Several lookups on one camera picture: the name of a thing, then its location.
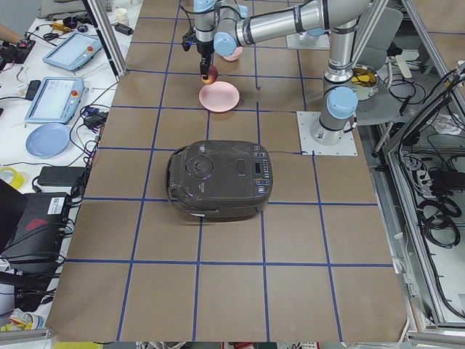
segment display screen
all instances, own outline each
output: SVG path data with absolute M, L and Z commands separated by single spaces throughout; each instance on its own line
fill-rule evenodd
M 74 80 L 46 80 L 30 117 L 61 119 L 74 83 Z
M 56 48 L 55 52 L 48 59 L 63 65 L 72 65 L 87 51 L 87 47 L 92 46 L 96 41 L 97 39 L 76 34 Z

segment barcode label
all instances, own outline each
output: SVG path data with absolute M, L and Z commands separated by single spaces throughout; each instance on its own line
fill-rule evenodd
M 52 198 L 47 214 L 61 214 L 65 198 Z

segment yellow tape roll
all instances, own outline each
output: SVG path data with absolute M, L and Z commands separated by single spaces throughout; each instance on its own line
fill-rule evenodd
M 0 168 L 0 180 L 10 184 L 14 189 L 21 188 L 24 183 L 24 177 L 12 167 Z

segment red apple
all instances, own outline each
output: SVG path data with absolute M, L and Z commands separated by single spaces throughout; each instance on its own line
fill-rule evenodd
M 202 81 L 205 85 L 211 85 L 218 79 L 218 69 L 214 65 L 210 65 L 209 72 L 207 73 L 208 79 L 205 80 L 202 77 Z

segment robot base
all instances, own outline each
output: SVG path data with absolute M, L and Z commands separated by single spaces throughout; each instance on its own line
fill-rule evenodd
M 297 112 L 300 148 L 302 152 L 305 152 L 304 155 L 357 156 L 357 147 L 355 146 L 354 136 L 351 132 L 344 133 L 339 143 L 331 146 L 320 144 L 313 139 L 310 135 L 310 127 L 320 117 L 320 114 L 317 111 Z
M 329 50 L 329 37 L 328 34 L 320 36 L 304 35 L 299 33 L 287 35 L 286 41 L 288 42 L 288 49 L 319 49 Z

